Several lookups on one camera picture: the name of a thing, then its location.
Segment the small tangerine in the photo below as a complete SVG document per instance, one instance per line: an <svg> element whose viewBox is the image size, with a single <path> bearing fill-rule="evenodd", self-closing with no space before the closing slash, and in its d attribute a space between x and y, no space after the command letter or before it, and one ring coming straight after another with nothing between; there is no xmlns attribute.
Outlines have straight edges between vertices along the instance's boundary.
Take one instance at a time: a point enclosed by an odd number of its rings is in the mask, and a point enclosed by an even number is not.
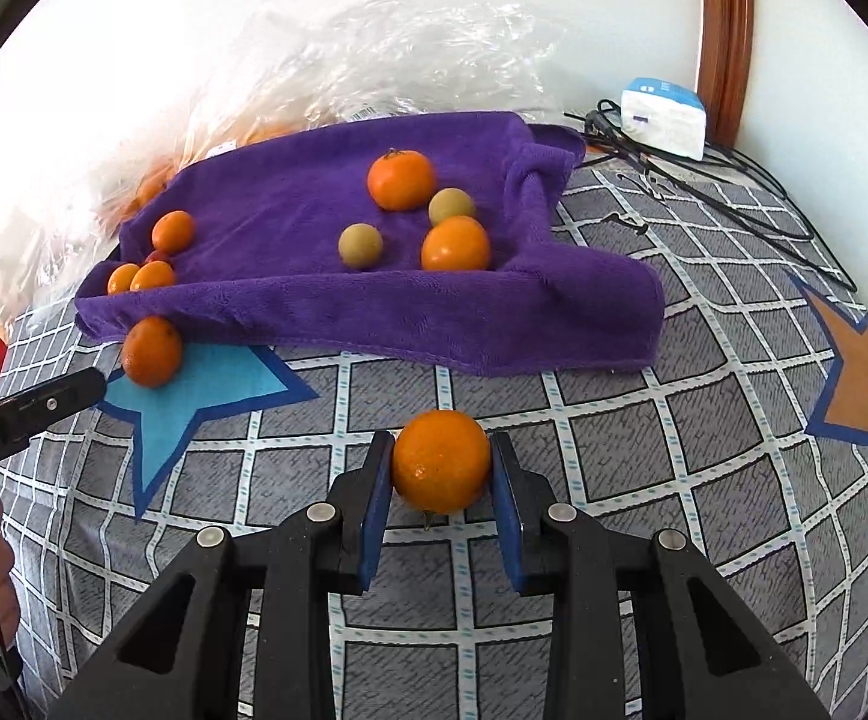
<svg viewBox="0 0 868 720"><path fill-rule="evenodd" d="M131 278L131 291L148 291L148 289L166 288L173 286L177 281L172 265L164 260L144 263L140 266L134 277Z"/></svg>
<svg viewBox="0 0 868 720"><path fill-rule="evenodd" d="M151 231L151 242L160 254L177 255L193 242L196 224L188 211L169 211L160 216Z"/></svg>
<svg viewBox="0 0 868 720"><path fill-rule="evenodd" d="M110 273L109 281L107 281L107 294L115 296L115 294L128 293L138 271L139 266L136 263L122 263L118 265Z"/></svg>

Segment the yellow-green small fruit back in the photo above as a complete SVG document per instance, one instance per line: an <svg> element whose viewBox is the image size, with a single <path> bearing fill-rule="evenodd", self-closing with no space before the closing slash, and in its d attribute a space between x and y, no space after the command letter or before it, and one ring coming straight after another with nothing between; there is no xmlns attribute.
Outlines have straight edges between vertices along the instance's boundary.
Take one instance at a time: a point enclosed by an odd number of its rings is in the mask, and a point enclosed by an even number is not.
<svg viewBox="0 0 868 720"><path fill-rule="evenodd" d="M450 220L450 218L455 218L455 216L475 218L477 207L470 193L466 193L461 188L446 187L432 197L431 202L427 205L427 216L429 216L431 226L439 226L439 224Z"/></svg>

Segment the yellow-green small fruit front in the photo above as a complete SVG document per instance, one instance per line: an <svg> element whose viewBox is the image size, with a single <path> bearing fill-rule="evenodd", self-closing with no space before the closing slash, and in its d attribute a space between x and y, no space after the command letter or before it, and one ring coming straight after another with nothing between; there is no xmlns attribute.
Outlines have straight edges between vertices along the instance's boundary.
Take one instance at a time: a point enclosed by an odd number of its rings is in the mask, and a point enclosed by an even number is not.
<svg viewBox="0 0 868 720"><path fill-rule="evenodd" d="M381 261L384 238L379 229L367 223L350 224L338 238L341 262L352 270L366 270Z"/></svg>

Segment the white blue charger box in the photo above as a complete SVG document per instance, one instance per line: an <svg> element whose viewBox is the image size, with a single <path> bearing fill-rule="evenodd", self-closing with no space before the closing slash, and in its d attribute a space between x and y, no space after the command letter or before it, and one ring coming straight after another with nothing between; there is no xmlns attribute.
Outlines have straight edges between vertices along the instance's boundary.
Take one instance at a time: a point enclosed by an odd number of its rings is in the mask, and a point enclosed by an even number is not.
<svg viewBox="0 0 868 720"><path fill-rule="evenodd" d="M663 153L701 161L708 112L698 95L659 78L634 78L621 91L621 132Z"/></svg>

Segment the grey checkered tablecloth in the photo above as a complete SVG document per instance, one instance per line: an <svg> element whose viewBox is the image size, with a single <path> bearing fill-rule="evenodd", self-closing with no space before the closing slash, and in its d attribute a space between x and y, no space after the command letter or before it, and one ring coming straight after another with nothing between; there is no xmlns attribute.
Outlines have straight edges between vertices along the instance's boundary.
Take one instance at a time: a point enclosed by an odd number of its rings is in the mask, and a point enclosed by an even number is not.
<svg viewBox="0 0 868 720"><path fill-rule="evenodd" d="M271 527L363 463L375 431L455 408L504 431L523 466L605 527L677 528L701 548L838 718L868 712L868 442L810 431L843 355L807 293L868 359L866 309L774 177L759 169L576 172L555 236L652 266L665 291L654 366L482 379L399 359L291 348L304 403L211 419L144 514L130 424L86 411L0 465L22 684L45 710L196 530Z"/></svg>

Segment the purple towel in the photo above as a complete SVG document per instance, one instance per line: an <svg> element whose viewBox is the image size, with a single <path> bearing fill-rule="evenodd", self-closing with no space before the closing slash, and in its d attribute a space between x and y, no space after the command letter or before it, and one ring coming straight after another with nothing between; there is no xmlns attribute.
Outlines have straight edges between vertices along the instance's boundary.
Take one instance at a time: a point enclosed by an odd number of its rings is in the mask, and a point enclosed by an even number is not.
<svg viewBox="0 0 868 720"><path fill-rule="evenodd" d="M167 320L190 343L299 344L477 376L637 371L665 296L650 266L558 241L584 160L512 112L329 125L183 167L76 293L86 337Z"/></svg>

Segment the yellow-green small fruit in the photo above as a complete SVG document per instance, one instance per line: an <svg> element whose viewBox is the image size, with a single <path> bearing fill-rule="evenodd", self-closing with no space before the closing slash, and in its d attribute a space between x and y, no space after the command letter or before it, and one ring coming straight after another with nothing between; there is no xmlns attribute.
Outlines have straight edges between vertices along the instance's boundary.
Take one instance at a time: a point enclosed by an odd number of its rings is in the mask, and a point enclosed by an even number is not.
<svg viewBox="0 0 868 720"><path fill-rule="evenodd" d="M455 218L455 216L475 218L477 207L470 193L466 193L461 188L446 187L432 197L431 202L427 205L427 216L429 216L431 226L439 226L439 224L450 220L450 218Z"/></svg>
<svg viewBox="0 0 868 720"><path fill-rule="evenodd" d="M367 223L350 224L338 238L341 262L352 270L366 270L381 261L384 238L379 229Z"/></svg>

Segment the brown wooden door frame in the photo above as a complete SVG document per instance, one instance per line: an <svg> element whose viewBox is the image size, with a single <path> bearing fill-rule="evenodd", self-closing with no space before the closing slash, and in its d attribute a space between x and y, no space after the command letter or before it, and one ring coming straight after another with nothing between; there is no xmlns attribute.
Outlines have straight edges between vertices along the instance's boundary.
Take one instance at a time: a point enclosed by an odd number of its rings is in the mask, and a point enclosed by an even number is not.
<svg viewBox="0 0 868 720"><path fill-rule="evenodd" d="M755 0L702 0L698 96L708 112L708 138L734 146L747 101Z"/></svg>

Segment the clear plastic bag right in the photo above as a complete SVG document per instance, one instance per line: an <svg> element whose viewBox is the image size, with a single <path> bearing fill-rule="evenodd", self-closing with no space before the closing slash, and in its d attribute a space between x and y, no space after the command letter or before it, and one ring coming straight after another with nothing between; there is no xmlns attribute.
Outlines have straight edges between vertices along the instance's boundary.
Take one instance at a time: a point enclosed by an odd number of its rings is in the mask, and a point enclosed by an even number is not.
<svg viewBox="0 0 868 720"><path fill-rule="evenodd" d="M0 241L0 314L73 293L116 234L183 167L315 127L390 115L514 110L553 117L541 66L561 29L516 5L372 0L333 18L260 76L229 115L190 114L97 163L72 199L50 193Z"/></svg>

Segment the red plum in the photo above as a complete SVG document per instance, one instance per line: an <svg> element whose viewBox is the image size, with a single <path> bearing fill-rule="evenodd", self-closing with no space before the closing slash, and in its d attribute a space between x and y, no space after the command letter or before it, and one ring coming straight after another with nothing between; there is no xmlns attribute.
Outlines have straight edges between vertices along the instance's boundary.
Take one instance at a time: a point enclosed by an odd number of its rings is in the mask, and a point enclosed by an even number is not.
<svg viewBox="0 0 868 720"><path fill-rule="evenodd" d="M148 265L148 263L152 262L170 263L170 255L166 254L166 252L162 252L162 250L154 250L154 252L151 252L151 254L144 259L144 265Z"/></svg>

